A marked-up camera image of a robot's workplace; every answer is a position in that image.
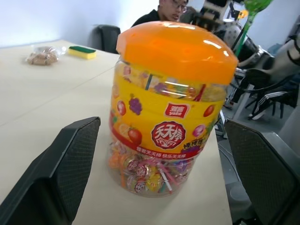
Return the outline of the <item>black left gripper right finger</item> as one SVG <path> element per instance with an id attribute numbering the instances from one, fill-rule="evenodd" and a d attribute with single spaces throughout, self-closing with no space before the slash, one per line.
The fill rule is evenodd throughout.
<path id="1" fill-rule="evenodd" d="M 300 225 L 300 156 L 275 132 L 227 120 L 241 183 L 263 225 Z"/>

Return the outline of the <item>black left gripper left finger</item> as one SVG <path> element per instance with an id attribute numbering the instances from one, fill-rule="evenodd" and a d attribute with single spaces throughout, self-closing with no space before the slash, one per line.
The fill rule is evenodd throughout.
<path id="1" fill-rule="evenodd" d="M 99 117 L 64 127 L 0 204 L 0 225 L 72 225 L 94 157 Z"/>

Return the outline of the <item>green lollipop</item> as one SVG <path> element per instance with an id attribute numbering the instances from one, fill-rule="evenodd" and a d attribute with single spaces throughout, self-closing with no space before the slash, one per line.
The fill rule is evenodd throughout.
<path id="1" fill-rule="evenodd" d="M 273 0 L 244 0 L 244 5 L 246 10 L 248 11 L 248 17 L 247 21 L 241 30 L 241 33 L 239 34 L 239 37 L 237 39 L 237 49 L 235 51 L 236 57 L 239 56 L 241 52 L 241 48 L 243 46 L 244 40 L 246 38 L 247 32 L 249 28 L 251 27 L 256 15 L 266 9 L 268 5 Z"/>

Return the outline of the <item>clear lollipop jar yellow label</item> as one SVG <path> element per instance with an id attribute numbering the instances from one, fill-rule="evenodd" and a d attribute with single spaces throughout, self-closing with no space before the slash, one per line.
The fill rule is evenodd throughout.
<path id="1" fill-rule="evenodd" d="M 118 60 L 115 65 L 109 127 L 108 166 L 127 191 L 147 197 L 175 193 L 188 179 L 213 130 L 226 96 L 218 84 L 186 82 L 153 75 Z M 127 169 L 137 160 L 159 173 L 158 191 L 133 191 L 136 176 Z"/>

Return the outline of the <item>orange plastic jar lid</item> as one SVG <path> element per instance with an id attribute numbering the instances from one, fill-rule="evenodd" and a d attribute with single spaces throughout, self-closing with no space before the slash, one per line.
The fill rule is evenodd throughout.
<path id="1" fill-rule="evenodd" d="M 138 68 L 200 83 L 228 85 L 238 59 L 220 38 L 198 26 L 154 21 L 119 34 L 122 59 Z"/>

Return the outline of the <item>purple white wrapped lollipop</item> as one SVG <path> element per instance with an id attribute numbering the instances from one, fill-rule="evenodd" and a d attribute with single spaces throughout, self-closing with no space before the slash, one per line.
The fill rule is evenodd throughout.
<path id="1" fill-rule="evenodd" d="M 138 194 L 144 194 L 148 191 L 146 187 L 146 181 L 144 180 L 135 180 L 133 184 L 133 191 Z"/>
<path id="2" fill-rule="evenodd" d="M 127 169 L 141 178 L 148 178 L 150 176 L 149 166 L 137 160 L 130 161 L 127 165 Z"/>

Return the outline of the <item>yellow wrapped lollipop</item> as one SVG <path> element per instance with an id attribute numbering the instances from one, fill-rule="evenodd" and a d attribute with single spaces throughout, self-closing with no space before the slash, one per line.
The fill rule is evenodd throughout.
<path id="1" fill-rule="evenodd" d="M 158 191 L 162 186 L 162 176 L 159 173 L 156 173 L 149 177 L 149 179 L 146 181 L 146 187 L 150 191 Z"/>

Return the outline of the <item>clear bag of brown snacks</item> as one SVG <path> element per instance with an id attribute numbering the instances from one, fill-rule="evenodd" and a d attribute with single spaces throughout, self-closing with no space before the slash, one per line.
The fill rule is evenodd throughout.
<path id="1" fill-rule="evenodd" d="M 26 62 L 29 65 L 37 66 L 49 66 L 60 60 L 60 57 L 64 55 L 67 48 L 56 48 L 53 46 L 41 46 L 34 48 L 33 52 L 26 58 Z"/>

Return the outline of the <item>yellow green sponge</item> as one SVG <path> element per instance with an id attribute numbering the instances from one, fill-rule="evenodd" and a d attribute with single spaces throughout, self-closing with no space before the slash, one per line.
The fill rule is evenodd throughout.
<path id="1" fill-rule="evenodd" d="M 82 59 L 86 59 L 86 60 L 93 59 L 97 56 L 96 50 L 81 47 L 81 46 L 70 46 L 68 48 L 68 53 L 70 55 L 73 55 L 73 56 L 76 56 L 76 57 L 79 57 Z"/>

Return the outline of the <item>black office chair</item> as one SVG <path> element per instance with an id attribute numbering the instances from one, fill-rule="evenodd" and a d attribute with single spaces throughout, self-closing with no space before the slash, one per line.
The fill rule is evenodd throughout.
<path id="1" fill-rule="evenodd" d="M 118 54 L 116 51 L 117 39 L 120 34 L 120 28 L 113 25 L 96 25 L 90 35 L 90 47 Z"/>

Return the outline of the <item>person in black shirt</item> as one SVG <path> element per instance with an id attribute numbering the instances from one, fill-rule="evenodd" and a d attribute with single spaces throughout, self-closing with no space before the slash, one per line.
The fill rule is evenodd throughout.
<path id="1" fill-rule="evenodd" d="M 152 10 L 135 21 L 132 27 L 153 21 L 179 22 L 187 11 L 189 0 L 159 0 L 157 10 Z"/>

